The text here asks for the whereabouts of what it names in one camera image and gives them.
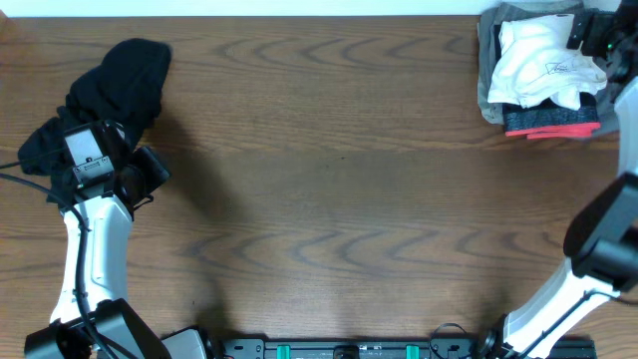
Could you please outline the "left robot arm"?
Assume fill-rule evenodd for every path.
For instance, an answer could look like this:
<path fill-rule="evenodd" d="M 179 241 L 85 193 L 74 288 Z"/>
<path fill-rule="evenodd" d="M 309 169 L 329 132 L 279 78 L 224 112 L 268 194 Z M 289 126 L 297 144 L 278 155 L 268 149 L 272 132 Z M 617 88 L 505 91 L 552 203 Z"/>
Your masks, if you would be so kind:
<path fill-rule="evenodd" d="M 96 122 L 68 130 L 75 179 L 62 207 L 68 246 L 63 286 L 49 325 L 27 336 L 28 358 L 204 358 L 195 329 L 159 338 L 128 302 L 127 249 L 134 212 L 169 177 L 148 147 L 133 150 L 124 128 Z"/>

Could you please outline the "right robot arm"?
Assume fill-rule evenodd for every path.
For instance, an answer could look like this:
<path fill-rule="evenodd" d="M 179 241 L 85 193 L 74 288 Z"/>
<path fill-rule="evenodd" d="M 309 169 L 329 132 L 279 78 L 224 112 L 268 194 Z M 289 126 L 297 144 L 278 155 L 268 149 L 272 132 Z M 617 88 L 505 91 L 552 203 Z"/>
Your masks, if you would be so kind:
<path fill-rule="evenodd" d="M 637 5 L 504 2 L 478 22 L 478 106 L 509 137 L 588 139 L 617 132 L 616 179 L 571 222 L 548 281 L 505 314 L 478 358 L 592 358 L 565 334 L 637 283 Z"/>

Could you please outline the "white t-shirt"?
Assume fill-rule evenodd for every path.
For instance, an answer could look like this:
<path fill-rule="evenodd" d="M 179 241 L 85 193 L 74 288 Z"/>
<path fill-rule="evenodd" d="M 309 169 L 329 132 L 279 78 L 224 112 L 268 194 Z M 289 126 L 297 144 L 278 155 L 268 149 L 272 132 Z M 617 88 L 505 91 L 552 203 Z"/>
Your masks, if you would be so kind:
<path fill-rule="evenodd" d="M 607 77 L 593 59 L 566 47 L 573 20 L 557 14 L 503 22 L 487 100 L 531 108 L 549 99 L 577 111 L 582 93 L 603 90 Z"/>

